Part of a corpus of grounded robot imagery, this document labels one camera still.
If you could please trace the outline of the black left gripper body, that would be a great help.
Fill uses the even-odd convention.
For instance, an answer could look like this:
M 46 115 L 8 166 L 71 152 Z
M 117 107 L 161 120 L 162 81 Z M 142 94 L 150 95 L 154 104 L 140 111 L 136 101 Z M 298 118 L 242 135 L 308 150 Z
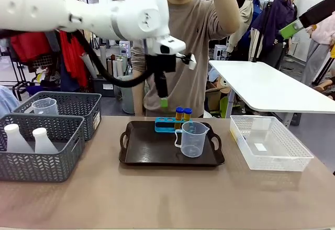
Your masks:
M 152 56 L 149 54 L 145 55 L 147 70 L 152 73 L 155 72 L 175 72 L 176 69 L 176 56 L 175 55 L 163 55 L 158 54 Z

